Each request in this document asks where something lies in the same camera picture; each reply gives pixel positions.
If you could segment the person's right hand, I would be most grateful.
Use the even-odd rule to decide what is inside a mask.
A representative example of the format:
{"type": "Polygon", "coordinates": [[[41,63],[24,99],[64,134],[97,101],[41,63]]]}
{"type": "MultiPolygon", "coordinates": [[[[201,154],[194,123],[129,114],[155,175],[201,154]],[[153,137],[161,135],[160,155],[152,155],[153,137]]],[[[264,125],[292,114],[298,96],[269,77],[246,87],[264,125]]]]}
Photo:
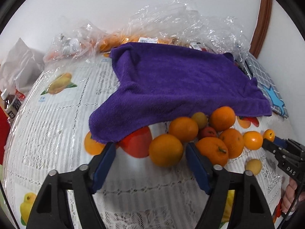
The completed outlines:
{"type": "MultiPolygon", "coordinates": [[[[282,212],[284,212],[285,214],[288,212],[288,209],[292,205],[292,202],[295,198],[296,189],[297,189],[297,183],[295,182],[295,180],[290,178],[289,183],[285,189],[285,193],[282,198],[282,205],[281,205],[282,212]]],[[[296,211],[301,214],[304,214],[304,192],[300,194],[298,198],[298,204],[292,208],[291,212],[292,211],[296,211]]]]}

